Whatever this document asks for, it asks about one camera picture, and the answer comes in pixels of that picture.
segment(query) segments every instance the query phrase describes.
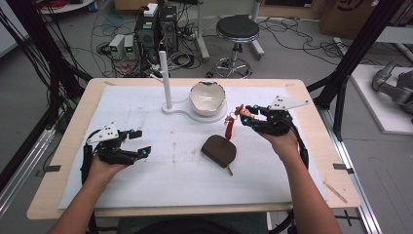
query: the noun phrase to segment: human hand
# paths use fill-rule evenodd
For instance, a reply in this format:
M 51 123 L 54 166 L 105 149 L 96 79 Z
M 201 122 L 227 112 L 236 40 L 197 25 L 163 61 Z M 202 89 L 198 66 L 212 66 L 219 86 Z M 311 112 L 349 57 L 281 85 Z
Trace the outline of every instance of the human hand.
M 84 186 L 91 186 L 96 191 L 103 192 L 115 174 L 128 166 L 121 164 L 110 165 L 100 161 L 99 157 L 95 155 Z
M 260 135 L 270 141 L 274 151 L 276 151 L 276 153 L 284 163 L 290 159 L 299 159 L 298 141 L 292 130 L 282 136 L 272 136 L 266 134 Z

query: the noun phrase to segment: black stool seat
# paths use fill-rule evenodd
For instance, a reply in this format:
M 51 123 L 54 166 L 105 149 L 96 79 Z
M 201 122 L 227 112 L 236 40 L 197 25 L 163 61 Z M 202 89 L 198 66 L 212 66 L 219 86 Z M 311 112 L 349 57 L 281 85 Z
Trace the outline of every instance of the black stool seat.
M 247 16 L 234 16 L 221 19 L 216 24 L 216 32 L 230 41 L 250 42 L 258 37 L 259 27 Z

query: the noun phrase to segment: person's forearm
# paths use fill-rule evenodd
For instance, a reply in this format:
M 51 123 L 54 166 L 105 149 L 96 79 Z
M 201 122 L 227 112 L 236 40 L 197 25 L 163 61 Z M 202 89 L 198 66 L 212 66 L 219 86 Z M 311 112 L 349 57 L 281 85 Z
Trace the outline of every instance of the person's forearm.
M 298 233 L 342 233 L 299 155 L 290 156 L 284 164 Z
M 102 191 L 85 184 L 49 233 L 85 233 Z

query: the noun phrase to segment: white bowl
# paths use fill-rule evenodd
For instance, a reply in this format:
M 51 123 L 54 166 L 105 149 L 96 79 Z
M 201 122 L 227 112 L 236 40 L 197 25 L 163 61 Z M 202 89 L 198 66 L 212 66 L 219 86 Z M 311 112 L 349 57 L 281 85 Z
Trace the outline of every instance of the white bowl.
M 192 109 L 203 116 L 213 116 L 224 106 L 225 91 L 213 81 L 201 81 L 191 89 Z

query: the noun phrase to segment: stool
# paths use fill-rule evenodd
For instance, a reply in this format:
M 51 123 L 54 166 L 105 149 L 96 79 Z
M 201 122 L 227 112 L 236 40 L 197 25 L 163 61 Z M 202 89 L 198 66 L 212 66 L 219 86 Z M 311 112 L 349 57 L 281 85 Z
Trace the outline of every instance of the stool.
M 252 74 L 248 62 L 238 58 L 238 53 L 243 51 L 242 43 L 252 42 L 257 39 L 259 27 L 248 16 L 234 16 L 221 19 L 216 24 L 216 33 L 221 38 L 235 42 L 230 57 L 222 58 L 215 64 L 215 73 L 220 77 L 230 78 L 232 75 L 247 78 Z

